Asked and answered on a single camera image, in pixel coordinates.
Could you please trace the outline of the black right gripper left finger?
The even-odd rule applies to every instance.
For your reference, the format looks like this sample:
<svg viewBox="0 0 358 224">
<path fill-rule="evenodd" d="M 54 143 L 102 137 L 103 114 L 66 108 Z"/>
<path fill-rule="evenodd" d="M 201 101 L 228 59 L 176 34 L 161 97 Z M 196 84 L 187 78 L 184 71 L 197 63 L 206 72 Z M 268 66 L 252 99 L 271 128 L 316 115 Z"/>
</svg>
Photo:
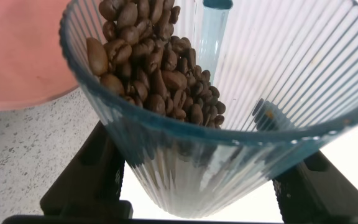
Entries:
<svg viewBox="0 0 358 224">
<path fill-rule="evenodd" d="M 121 200 L 125 160 L 106 128 L 91 134 L 40 200 L 45 215 L 81 218 L 132 218 L 130 202 Z"/>
</svg>

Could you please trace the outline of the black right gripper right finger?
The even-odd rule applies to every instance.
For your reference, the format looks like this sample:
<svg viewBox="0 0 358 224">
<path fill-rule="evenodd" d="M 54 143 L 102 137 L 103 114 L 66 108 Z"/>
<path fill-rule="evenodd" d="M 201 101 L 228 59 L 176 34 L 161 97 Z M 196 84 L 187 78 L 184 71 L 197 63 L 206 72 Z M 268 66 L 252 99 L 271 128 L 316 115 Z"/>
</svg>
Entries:
<svg viewBox="0 0 358 224">
<path fill-rule="evenodd" d="M 320 151 L 273 186 L 285 223 L 358 223 L 358 190 Z"/>
</svg>

